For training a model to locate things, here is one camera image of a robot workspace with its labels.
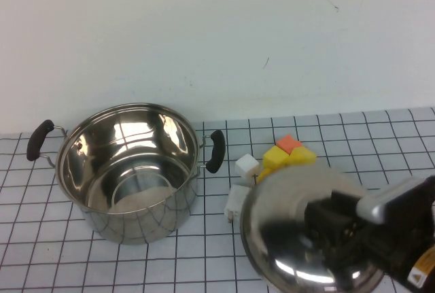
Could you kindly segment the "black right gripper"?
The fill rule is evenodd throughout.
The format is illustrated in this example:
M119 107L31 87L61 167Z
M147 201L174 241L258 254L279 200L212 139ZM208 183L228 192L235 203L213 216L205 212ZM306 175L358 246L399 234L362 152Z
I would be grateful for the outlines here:
M434 215L431 203L394 203L382 224L356 213L357 196L333 190L307 204L305 224L326 236L323 264L339 290L357 288L353 274L369 261L411 292L434 291Z

